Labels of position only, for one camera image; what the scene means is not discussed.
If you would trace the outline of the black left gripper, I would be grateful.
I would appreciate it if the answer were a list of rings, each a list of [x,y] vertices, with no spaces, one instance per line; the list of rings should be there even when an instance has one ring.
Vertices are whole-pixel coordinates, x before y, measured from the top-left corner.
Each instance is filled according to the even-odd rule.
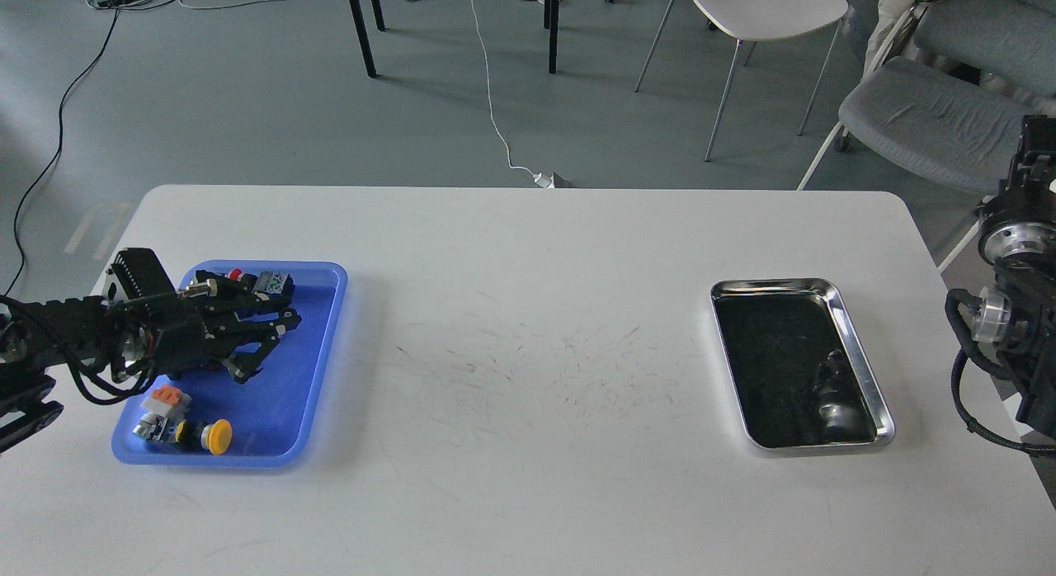
[[[301,324],[291,302],[290,296],[264,291],[169,291],[113,301],[111,319],[120,341],[111,359],[111,378],[153,380],[195,368],[224,368],[234,383],[245,384],[285,332]],[[242,320],[268,314],[276,314],[276,320]]]

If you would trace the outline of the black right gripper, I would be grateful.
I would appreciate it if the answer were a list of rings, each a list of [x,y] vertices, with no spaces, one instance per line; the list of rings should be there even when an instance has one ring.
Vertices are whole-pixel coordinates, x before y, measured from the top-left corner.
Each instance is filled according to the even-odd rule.
[[[1025,115],[998,196],[979,208],[978,253],[989,265],[1022,253],[1054,250],[1055,118]]]

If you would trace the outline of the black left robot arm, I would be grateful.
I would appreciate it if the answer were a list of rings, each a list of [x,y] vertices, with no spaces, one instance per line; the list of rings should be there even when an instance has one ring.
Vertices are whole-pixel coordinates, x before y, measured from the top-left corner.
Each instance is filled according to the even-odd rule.
[[[301,317],[290,297],[256,291],[167,291],[24,303],[2,298],[2,448],[45,429],[64,407],[48,369],[65,366],[84,400],[101,406],[147,393],[161,375],[225,368],[249,380]]]

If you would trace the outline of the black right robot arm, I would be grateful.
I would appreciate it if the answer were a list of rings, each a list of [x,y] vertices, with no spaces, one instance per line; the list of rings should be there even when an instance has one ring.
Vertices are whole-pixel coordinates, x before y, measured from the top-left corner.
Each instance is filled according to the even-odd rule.
[[[960,391],[972,361],[992,378],[1014,385],[1020,395],[1017,422],[1054,436],[1054,118],[1023,117],[1007,176],[977,208],[978,250],[995,279],[979,296],[953,289],[945,299],[945,315],[960,343],[951,369],[955,410],[969,432],[1033,458],[1053,458],[1054,445],[998,436],[966,410]]]

